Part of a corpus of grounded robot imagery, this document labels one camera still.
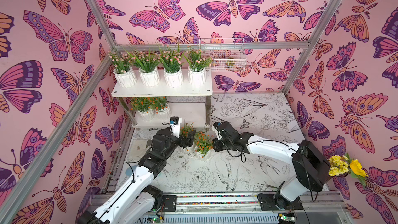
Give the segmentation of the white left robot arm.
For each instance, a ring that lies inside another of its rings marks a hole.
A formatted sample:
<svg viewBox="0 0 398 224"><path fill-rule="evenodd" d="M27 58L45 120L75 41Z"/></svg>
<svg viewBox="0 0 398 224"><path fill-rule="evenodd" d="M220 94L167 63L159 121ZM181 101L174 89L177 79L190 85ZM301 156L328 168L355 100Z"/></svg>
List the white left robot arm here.
<svg viewBox="0 0 398 224"><path fill-rule="evenodd" d="M152 186L177 147L192 147L196 130L182 134L177 127L159 130L132 175L94 212L85 211L78 224L133 224L145 213L159 211L163 192Z"/></svg>

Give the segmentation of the yellow sunflower bouquet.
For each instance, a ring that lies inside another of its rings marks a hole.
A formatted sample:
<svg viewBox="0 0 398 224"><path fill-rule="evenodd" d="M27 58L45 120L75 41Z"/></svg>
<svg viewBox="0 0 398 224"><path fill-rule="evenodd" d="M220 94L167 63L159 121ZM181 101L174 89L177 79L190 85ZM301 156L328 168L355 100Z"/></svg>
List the yellow sunflower bouquet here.
<svg viewBox="0 0 398 224"><path fill-rule="evenodd" d="M328 172L329 176L350 175L352 178L356 178L363 186L366 185L369 175L358 159L351 159L347 153L342 156L333 155L328 159L328 162L331 166Z"/></svg>

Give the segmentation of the pink flower pot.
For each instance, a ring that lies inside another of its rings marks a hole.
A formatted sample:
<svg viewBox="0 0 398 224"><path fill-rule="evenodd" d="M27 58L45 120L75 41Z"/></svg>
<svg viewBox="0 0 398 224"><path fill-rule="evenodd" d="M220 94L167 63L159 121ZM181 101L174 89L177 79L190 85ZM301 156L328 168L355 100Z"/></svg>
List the pink flower pot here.
<svg viewBox="0 0 398 224"><path fill-rule="evenodd" d="M140 78L146 87L154 87L160 83L160 76L157 66L160 58L157 53L148 51L127 52L131 65L138 69Z"/></svg>
<svg viewBox="0 0 398 224"><path fill-rule="evenodd" d="M169 44L163 46L164 48L159 51L159 59L163 66L166 85L171 88L180 87L183 83L183 52L179 46Z"/></svg>
<svg viewBox="0 0 398 224"><path fill-rule="evenodd" d="M131 67L131 61L128 55L110 52L109 59L113 65L115 79L122 88L130 88L136 85L137 78Z"/></svg>
<svg viewBox="0 0 398 224"><path fill-rule="evenodd" d="M195 87L202 87L206 81L206 69L212 64L212 57L203 54L202 50L190 47L185 55L188 62L188 80Z"/></svg>

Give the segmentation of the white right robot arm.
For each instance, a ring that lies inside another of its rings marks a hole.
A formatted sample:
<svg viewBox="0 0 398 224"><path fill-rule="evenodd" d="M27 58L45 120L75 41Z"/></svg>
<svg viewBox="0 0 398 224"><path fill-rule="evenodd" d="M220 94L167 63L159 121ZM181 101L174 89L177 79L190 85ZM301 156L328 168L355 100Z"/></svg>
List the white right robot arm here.
<svg viewBox="0 0 398 224"><path fill-rule="evenodd" d="M246 161L247 154L260 155L294 168L291 178L282 182L273 194L260 193L258 200L263 210L290 210L299 202L299 197L323 190L329 179L331 165L316 146L307 140L300 143L283 143L259 137L253 133L238 133L229 122L215 122L212 130L214 151L227 151L232 157Z"/></svg>

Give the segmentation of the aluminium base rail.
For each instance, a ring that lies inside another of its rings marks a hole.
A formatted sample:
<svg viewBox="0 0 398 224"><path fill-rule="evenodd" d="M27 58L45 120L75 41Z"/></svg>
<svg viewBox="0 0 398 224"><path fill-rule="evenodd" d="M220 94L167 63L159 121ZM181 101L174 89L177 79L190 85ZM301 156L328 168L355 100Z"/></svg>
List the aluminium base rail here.
<svg viewBox="0 0 398 224"><path fill-rule="evenodd" d="M339 195L323 192L317 201L304 194L277 207L273 193L165 194L143 192L128 206L98 203L79 224L351 224Z"/></svg>

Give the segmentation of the white two-tier rack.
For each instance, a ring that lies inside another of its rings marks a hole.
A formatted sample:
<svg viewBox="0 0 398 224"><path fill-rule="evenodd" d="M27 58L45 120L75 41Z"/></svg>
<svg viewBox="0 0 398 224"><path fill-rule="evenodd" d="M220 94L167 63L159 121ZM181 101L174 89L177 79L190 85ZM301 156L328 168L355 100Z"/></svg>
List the white two-tier rack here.
<svg viewBox="0 0 398 224"><path fill-rule="evenodd" d="M176 102L170 103L171 115L181 117L187 123L193 123L195 127L210 127L210 109L211 109L211 96L212 90L212 74L210 70L206 71L204 85L195 88L188 81L188 70L184 69L183 84L177 88L171 88L166 85L164 79L164 72L159 71L161 80L158 85L154 87L144 86L141 79L131 87L123 88L117 83L112 90L112 96L116 97L121 104L124 104L123 99L126 97L194 97L203 96L204 103L199 102Z"/></svg>

